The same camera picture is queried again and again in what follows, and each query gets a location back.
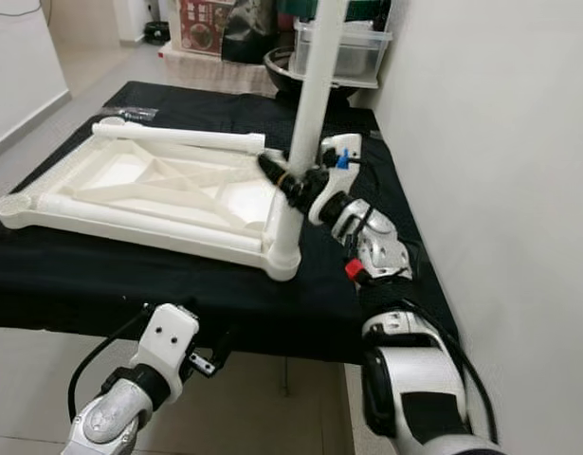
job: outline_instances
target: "black bowl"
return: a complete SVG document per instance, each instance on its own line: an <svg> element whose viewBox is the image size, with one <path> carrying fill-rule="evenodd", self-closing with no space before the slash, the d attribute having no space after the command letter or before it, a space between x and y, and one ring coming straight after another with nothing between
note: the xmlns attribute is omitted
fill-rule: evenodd
<svg viewBox="0 0 583 455"><path fill-rule="evenodd" d="M265 68L274 84L282 92L293 98L300 98L302 77L289 71L289 61L293 55L293 47L279 47L264 56ZM357 87L344 87L332 84L330 100L346 100L358 91Z"/></svg>

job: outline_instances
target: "table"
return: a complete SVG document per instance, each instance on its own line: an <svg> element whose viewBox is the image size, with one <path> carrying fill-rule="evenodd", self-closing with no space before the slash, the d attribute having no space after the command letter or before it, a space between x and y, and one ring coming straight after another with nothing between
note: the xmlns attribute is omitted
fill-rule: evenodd
<svg viewBox="0 0 583 455"><path fill-rule="evenodd" d="M107 106L158 109L155 127L227 133L265 133L266 147L288 150L297 105L254 95L202 92L128 82ZM19 191L90 135L90 118L15 189ZM369 110L330 109L324 136L360 133L363 156L380 180L361 172L352 194L389 215L403 238L420 242L390 151ZM199 316L198 344L213 346L230 327L234 349L359 363L360 310L343 271L343 249L321 228L305 225L303 260L291 282L273 282L262 270L72 232L0 224L0 327L107 336L144 301L182 304ZM427 255L417 292L422 303L457 336ZM136 338L136 327L125 337Z"/></svg>

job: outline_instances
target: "white vertical pole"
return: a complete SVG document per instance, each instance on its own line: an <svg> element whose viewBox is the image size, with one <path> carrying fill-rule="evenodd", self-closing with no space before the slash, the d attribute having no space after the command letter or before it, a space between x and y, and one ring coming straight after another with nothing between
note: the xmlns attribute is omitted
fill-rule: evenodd
<svg viewBox="0 0 583 455"><path fill-rule="evenodd" d="M289 171L295 175L303 175L315 163L348 3L319 1L289 155ZM266 271L274 280L291 280L300 266L302 221L297 210L284 205L275 241L266 256Z"/></svg>

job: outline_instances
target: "black bag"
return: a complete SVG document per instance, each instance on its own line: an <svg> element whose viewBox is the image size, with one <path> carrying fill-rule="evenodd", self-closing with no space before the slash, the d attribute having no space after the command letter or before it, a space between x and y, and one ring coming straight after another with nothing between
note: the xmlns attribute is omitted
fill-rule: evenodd
<svg viewBox="0 0 583 455"><path fill-rule="evenodd" d="M222 60L261 64L278 38L276 0L236 0L222 41Z"/></svg>

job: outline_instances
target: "black tablecloth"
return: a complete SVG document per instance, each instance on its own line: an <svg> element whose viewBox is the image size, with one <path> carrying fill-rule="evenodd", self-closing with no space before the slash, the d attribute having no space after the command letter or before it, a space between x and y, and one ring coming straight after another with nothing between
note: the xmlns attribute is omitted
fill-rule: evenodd
<svg viewBox="0 0 583 455"><path fill-rule="evenodd" d="M127 83L107 106L158 109L149 124L229 133L265 133L266 146L288 150L296 106L253 95L232 96ZM19 191L90 135L89 119L16 189ZM399 233L419 233L390 152L378 139L369 110L330 109L323 135L360 133L363 156L374 164L377 193L361 173L353 195L375 203ZM105 336L144 301L187 305L201 319L199 344L210 346L232 325L235 349L357 362L360 311L343 272L343 250L324 230L304 226L303 260L291 282L273 282L262 270L171 251L44 227L9 230L0 224L0 327L46 329ZM426 255L418 282L423 304L457 334ZM137 327L126 336L137 337Z"/></svg>

